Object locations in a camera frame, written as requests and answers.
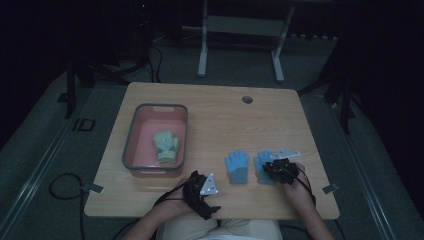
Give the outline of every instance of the gray carpet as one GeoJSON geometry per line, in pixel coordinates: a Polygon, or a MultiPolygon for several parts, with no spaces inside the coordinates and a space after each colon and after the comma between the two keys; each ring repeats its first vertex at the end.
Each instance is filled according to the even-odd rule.
{"type": "MultiPolygon", "coordinates": [[[[206,77],[197,77],[200,48],[197,38],[187,44],[168,44],[166,38],[156,41],[163,54],[160,78],[164,83],[208,84],[299,90],[316,80],[334,41],[325,39],[289,38],[281,58],[286,82],[276,83],[271,57],[263,49],[224,49],[213,44],[209,49],[206,77]]],[[[153,64],[159,64],[159,52],[152,50],[153,64]]],[[[150,70],[144,69],[130,81],[150,81],[150,70]]],[[[87,99],[73,119],[65,120],[66,106],[56,99],[65,91],[65,78],[55,80],[28,119],[1,150],[0,220],[13,206],[21,187],[44,154],[51,152],[50,143],[61,129],[66,137],[54,152],[46,176],[34,194],[10,239],[79,239],[79,200],[53,198],[48,191],[50,182],[58,175],[72,172],[84,183],[91,183],[112,130],[125,87],[114,83],[99,83],[93,90],[78,89],[87,99]],[[72,131],[75,120],[96,120],[93,131],[72,131]]],[[[349,120],[351,134],[346,136],[337,123],[338,109],[322,99],[324,88],[301,98],[315,142],[331,183],[340,186],[334,194],[340,209],[340,223],[347,239],[387,239],[381,235],[369,198],[361,186],[355,160],[375,190],[395,239],[424,239],[424,224],[408,198],[390,158],[369,120],[352,104],[356,118],[349,120]]],[[[66,178],[58,183],[57,191],[78,194],[78,183],[66,178]]],[[[126,218],[92,218],[84,216],[86,239],[112,239],[128,222],[126,218]]],[[[285,239],[306,239],[304,233],[285,227],[303,226],[299,221],[281,221],[285,239]]],[[[333,221],[327,222],[337,239],[341,233],[333,221]]]]}

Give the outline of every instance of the pink plastic tub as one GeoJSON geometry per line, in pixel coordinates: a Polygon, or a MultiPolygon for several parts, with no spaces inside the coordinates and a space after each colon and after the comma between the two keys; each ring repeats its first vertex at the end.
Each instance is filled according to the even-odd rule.
{"type": "Polygon", "coordinates": [[[122,163],[135,177],[172,178],[181,175],[185,158],[188,110],[180,104],[146,103],[135,110],[122,163]],[[175,163],[159,163],[153,137],[171,131],[179,140],[175,163]]]}

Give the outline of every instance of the table hole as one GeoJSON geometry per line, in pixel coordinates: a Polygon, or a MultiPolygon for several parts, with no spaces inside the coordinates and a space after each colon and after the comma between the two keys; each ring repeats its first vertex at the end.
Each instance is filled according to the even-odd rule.
{"type": "Polygon", "coordinates": [[[249,96],[244,96],[241,98],[244,103],[251,104],[253,102],[253,98],[249,96]]]}

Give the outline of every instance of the person's left hand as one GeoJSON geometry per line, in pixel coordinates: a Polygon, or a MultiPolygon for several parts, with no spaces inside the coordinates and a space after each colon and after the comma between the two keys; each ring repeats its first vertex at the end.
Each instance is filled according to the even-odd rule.
{"type": "MultiPolygon", "coordinates": [[[[187,178],[181,179],[177,183],[176,187],[180,186],[185,181],[187,181],[187,178]]],[[[154,208],[157,208],[157,210],[160,211],[160,216],[163,217],[164,221],[175,219],[193,211],[184,202],[183,187],[171,193],[164,201],[156,205],[154,208]]]]}

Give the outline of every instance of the blue rubber glove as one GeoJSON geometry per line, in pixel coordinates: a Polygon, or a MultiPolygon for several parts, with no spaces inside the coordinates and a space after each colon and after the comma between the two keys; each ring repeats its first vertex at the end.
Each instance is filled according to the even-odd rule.
{"type": "Polygon", "coordinates": [[[267,162],[274,161],[274,153],[270,151],[263,151],[258,152],[258,156],[254,157],[255,161],[255,168],[256,168],[256,175],[258,177],[258,183],[260,184],[266,184],[266,185],[275,185],[275,180],[270,178],[268,173],[264,171],[263,165],[265,165],[267,162]]]}
{"type": "Polygon", "coordinates": [[[247,164],[249,155],[243,151],[230,152],[225,158],[225,165],[230,174],[231,184],[247,183],[247,164]]]}

